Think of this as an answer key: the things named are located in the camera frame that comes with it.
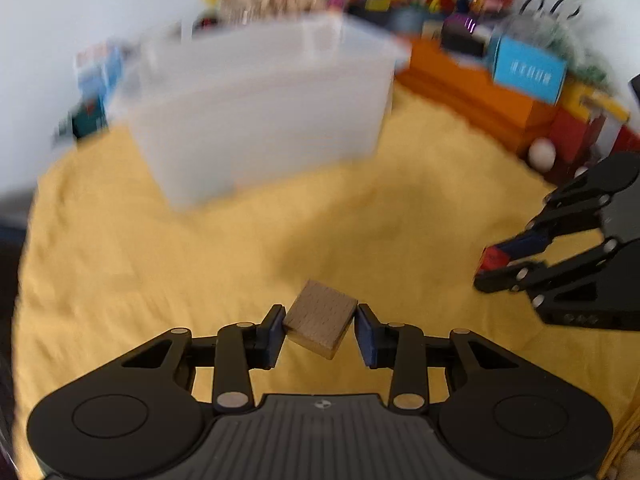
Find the yellow cloth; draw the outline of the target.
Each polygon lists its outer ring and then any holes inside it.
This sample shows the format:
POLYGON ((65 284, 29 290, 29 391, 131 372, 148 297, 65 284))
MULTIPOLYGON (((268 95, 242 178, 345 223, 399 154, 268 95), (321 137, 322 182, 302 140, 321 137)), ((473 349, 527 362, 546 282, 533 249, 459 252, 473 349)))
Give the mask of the yellow cloth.
POLYGON ((523 295, 483 295, 485 246, 540 211, 548 184, 445 107, 397 90, 376 154, 215 200, 169 207, 124 128, 38 184, 14 318, 18 473, 49 392, 171 327, 258 321, 318 281, 386 322, 474 330, 598 398, 625 452, 639 432, 639 337, 542 324, 523 295))

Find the blue card box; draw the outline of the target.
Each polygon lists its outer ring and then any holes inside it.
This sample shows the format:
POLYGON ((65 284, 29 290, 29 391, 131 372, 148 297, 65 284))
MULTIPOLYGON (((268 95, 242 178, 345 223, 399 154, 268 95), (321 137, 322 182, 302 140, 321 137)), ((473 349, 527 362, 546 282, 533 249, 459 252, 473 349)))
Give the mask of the blue card box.
POLYGON ((550 105, 559 101, 567 72, 562 58, 509 36, 490 40, 488 68, 498 86, 550 105))

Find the black scissors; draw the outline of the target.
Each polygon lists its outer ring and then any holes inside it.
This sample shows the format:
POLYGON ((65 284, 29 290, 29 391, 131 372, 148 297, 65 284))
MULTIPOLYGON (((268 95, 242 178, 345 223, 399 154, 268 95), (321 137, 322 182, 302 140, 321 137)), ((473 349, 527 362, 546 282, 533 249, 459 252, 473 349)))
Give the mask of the black scissors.
POLYGON ((555 0, 547 6, 547 0, 524 0, 518 10, 520 15, 548 15, 554 20, 572 20, 582 12, 582 7, 591 0, 555 0))

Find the wooden cube block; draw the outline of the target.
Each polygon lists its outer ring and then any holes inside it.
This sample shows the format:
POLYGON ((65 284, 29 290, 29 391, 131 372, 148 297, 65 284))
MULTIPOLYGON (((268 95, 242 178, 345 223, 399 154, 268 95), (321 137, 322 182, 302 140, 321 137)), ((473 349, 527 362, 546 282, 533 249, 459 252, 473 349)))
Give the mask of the wooden cube block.
POLYGON ((285 315, 288 338, 318 356, 332 360, 358 301, 317 281, 309 280, 285 315))

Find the small red cube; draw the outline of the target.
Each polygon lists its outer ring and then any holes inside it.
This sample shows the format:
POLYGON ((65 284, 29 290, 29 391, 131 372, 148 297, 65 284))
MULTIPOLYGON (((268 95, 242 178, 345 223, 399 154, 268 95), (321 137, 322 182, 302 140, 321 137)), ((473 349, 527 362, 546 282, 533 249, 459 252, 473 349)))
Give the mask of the small red cube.
POLYGON ((500 247, 496 245, 487 246, 480 256, 480 263, 478 264, 476 273, 482 274, 502 269, 507 266, 510 261, 510 256, 500 247))

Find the small tissue box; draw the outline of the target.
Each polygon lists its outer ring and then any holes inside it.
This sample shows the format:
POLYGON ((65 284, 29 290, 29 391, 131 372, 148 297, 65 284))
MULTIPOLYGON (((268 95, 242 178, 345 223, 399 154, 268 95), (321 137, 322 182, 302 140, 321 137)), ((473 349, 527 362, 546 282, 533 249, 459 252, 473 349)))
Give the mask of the small tissue box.
POLYGON ((123 71, 122 48, 114 42, 95 44, 74 57, 77 87, 85 98, 105 99, 115 89, 123 71))

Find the white egg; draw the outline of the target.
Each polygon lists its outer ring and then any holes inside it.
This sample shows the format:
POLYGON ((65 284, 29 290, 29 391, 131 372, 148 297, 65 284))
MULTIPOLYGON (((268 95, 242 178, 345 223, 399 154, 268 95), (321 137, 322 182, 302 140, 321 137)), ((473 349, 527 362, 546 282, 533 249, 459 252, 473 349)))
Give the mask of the white egg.
POLYGON ((548 172, 552 169, 556 157, 553 143, 547 138, 533 140, 528 149, 529 163, 539 172, 548 172))

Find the red box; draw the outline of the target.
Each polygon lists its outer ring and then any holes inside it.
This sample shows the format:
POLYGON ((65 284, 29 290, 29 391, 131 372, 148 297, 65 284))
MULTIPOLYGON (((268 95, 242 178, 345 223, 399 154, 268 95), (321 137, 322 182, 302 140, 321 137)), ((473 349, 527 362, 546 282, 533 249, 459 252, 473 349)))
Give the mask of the red box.
POLYGON ((582 119, 560 107, 548 134, 556 157, 567 164, 583 159, 598 140, 604 123, 605 116, 602 114, 582 119))

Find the orange box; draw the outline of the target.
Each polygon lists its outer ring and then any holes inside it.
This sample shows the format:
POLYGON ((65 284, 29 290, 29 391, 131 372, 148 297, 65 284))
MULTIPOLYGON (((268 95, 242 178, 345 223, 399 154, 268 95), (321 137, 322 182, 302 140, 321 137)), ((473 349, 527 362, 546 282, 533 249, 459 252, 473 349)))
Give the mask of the orange box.
POLYGON ((400 84, 424 98, 451 107, 509 152, 521 155, 533 140, 548 136, 558 109, 498 86, 482 66, 463 66, 431 39, 412 38, 409 66, 400 84))

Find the white plastic bin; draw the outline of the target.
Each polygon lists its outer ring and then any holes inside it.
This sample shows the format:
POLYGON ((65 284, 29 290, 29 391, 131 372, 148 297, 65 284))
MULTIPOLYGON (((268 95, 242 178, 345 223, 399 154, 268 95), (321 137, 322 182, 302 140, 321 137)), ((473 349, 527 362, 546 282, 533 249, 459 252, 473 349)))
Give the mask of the white plastic bin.
POLYGON ((408 44, 337 13, 146 44, 106 108, 171 206, 371 155, 408 44))

